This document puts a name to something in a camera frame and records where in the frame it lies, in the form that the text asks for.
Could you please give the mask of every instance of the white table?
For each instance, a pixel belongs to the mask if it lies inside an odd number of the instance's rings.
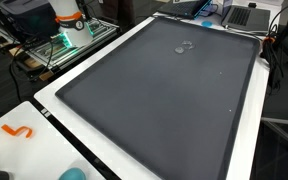
[[[1,129],[27,126],[33,130],[11,136]],[[14,180],[58,179],[66,170],[80,168],[89,180],[102,175],[35,109],[24,102],[0,118],[0,170]]]
[[[281,9],[278,6],[257,3],[258,8],[271,10],[271,19]],[[97,157],[99,157],[111,170],[122,179],[159,179],[155,174],[133,159],[130,155],[106,138],[95,127],[87,123],[70,108],[55,97],[55,92],[63,85],[78,76],[88,67],[100,60],[103,56],[118,47],[125,40],[150,23],[148,18],[135,28],[118,38],[83,63],[67,72],[65,75],[35,94],[37,99],[50,113],[52,113],[64,126],[66,126],[78,139],[81,140]],[[220,17],[213,15],[208,18],[197,18],[188,23],[201,25],[203,21],[211,21],[212,28],[224,30],[220,26]],[[256,60],[247,90],[244,108],[241,114],[230,167],[227,175],[229,180],[249,179],[256,139],[260,124],[260,117],[268,80],[268,68],[264,60]]]

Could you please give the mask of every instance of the teal object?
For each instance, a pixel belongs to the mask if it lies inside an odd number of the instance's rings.
[[[202,22],[202,26],[204,26],[204,27],[211,27],[212,25],[213,25],[213,23],[210,21],[203,21]]]
[[[65,171],[59,180],[86,180],[86,177],[81,169],[71,168]]]

